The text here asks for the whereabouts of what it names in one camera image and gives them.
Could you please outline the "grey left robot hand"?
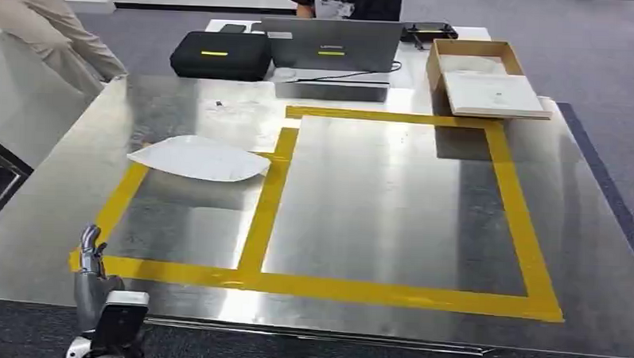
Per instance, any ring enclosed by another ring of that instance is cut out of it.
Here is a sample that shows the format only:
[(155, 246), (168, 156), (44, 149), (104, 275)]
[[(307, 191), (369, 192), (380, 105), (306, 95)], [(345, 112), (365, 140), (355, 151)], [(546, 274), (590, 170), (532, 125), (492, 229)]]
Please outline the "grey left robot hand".
[(92, 333), (111, 291), (124, 290), (125, 285), (118, 275), (106, 274), (103, 264), (103, 249), (106, 243), (97, 244), (101, 228), (89, 224), (81, 233), (79, 270), (74, 273), (74, 298), (80, 333)]

